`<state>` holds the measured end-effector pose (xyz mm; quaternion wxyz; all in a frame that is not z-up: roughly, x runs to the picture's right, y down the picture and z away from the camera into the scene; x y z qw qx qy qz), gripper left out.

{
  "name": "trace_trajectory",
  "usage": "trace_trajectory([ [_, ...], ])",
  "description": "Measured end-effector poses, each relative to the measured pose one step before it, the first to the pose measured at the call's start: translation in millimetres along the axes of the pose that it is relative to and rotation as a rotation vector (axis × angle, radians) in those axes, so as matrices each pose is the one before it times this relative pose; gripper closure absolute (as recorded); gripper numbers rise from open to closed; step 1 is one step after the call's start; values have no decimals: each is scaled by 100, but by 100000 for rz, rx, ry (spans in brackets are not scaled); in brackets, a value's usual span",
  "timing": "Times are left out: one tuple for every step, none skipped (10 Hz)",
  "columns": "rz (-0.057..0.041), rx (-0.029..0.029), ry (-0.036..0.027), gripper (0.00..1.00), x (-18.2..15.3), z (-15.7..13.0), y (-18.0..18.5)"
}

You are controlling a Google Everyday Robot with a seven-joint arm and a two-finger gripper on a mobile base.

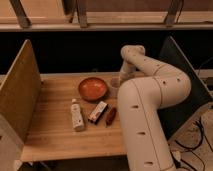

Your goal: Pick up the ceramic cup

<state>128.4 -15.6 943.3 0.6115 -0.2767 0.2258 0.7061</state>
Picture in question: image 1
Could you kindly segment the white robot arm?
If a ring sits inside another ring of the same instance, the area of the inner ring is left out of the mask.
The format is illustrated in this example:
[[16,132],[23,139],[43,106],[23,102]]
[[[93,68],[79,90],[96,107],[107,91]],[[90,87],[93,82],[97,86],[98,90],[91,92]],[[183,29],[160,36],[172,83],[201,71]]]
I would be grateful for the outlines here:
[[131,171],[176,171],[157,111],[184,101],[191,81],[182,70],[145,55],[141,45],[121,49],[117,103]]

